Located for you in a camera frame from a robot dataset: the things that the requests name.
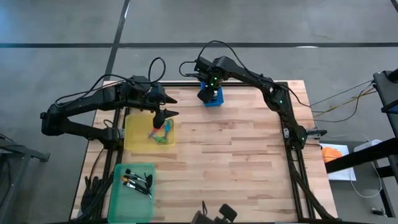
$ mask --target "wooden table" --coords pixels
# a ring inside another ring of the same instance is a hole
[[[288,83],[300,101],[308,104],[304,82]],[[153,162],[156,166],[153,222],[190,222],[201,210],[202,200],[210,218],[220,216],[219,208],[227,203],[238,213],[236,222],[297,221],[280,120],[258,89],[224,86],[224,103],[215,108],[203,106],[197,98],[198,87],[166,87],[166,92],[178,101],[167,108],[180,113],[174,117],[175,147],[146,153],[124,150],[123,155],[123,163]],[[292,95],[291,99],[298,123],[313,128],[310,108],[298,104]],[[94,126],[105,128],[103,120],[112,120],[113,114],[97,111]],[[89,176],[101,149],[99,141],[88,145],[71,218],[80,209],[84,176]],[[319,147],[306,146],[303,156],[311,190],[337,217]],[[102,177],[105,157],[104,152],[95,169],[98,177]],[[111,189],[105,196],[103,217],[110,193]],[[306,210],[302,192],[300,197]]]

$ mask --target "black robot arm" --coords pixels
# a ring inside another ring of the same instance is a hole
[[[128,81],[97,90],[91,96],[60,104],[52,104],[47,112],[40,114],[42,133],[48,136],[74,134],[87,139],[98,139],[105,149],[120,146],[123,137],[117,128],[94,128],[70,121],[68,117],[93,110],[115,110],[130,107],[155,112],[154,127],[160,128],[165,118],[178,113],[160,109],[160,105],[177,101],[165,94],[160,83],[150,83],[146,77],[133,76]]]
[[[281,83],[275,83],[271,78],[263,74],[256,74],[238,66],[234,60],[222,56],[210,62],[202,57],[195,60],[195,71],[197,74],[187,74],[199,81],[205,82],[206,88],[198,93],[199,99],[209,102],[215,91],[223,81],[235,78],[248,85],[260,89],[268,108],[280,116],[281,121],[287,128],[285,135],[289,135],[290,145],[297,150],[304,148],[308,133],[303,126],[297,124],[289,99],[289,90]]]

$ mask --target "concrete floor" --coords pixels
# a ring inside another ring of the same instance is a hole
[[[0,43],[112,43],[123,3],[124,0],[3,0]],[[397,22],[398,13],[390,0],[136,0],[129,6],[121,42],[396,42]],[[146,75],[150,61],[161,56],[168,68],[164,80],[181,80],[179,64],[194,59],[199,50],[119,49],[113,73],[125,77]],[[255,72],[275,80],[305,80],[311,103],[370,80],[374,72],[398,67],[398,48],[235,50]],[[59,96],[89,89],[104,73],[110,51],[0,49],[0,133],[51,153],[48,163],[31,162],[14,213],[16,223],[68,219],[87,141],[70,135],[44,136],[39,114]],[[206,49],[203,54],[208,58],[220,55],[231,56],[228,50],[219,48]],[[328,100],[314,110],[336,105],[359,90]],[[380,107],[376,94],[366,96],[351,119],[318,125],[331,135],[350,134],[342,140],[364,141],[361,134],[371,139],[389,139],[392,131]],[[322,119],[345,118],[353,108],[354,105],[344,106]],[[93,115],[87,113],[73,119],[91,124]],[[377,188],[366,181],[359,180],[357,184],[371,192]],[[380,204],[379,197],[364,200],[352,195],[352,189],[333,189],[333,193],[339,217],[349,221],[369,221],[369,214],[358,215],[355,211]],[[349,206],[344,203],[348,194]],[[378,217],[375,220],[385,222]]]

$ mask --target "orange object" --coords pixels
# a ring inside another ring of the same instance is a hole
[[[337,158],[343,156],[341,152],[337,149],[333,149],[332,147],[323,147],[322,149],[322,157],[324,162],[330,162]]]

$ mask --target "yellow tray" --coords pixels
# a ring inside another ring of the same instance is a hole
[[[154,138],[148,138],[153,130],[154,114],[130,114],[126,116],[124,130],[124,148],[134,152],[145,152],[148,149],[160,149],[173,146],[175,143],[174,126],[167,135],[168,143],[156,143]],[[165,129],[161,128],[156,132],[156,136],[164,136]]]

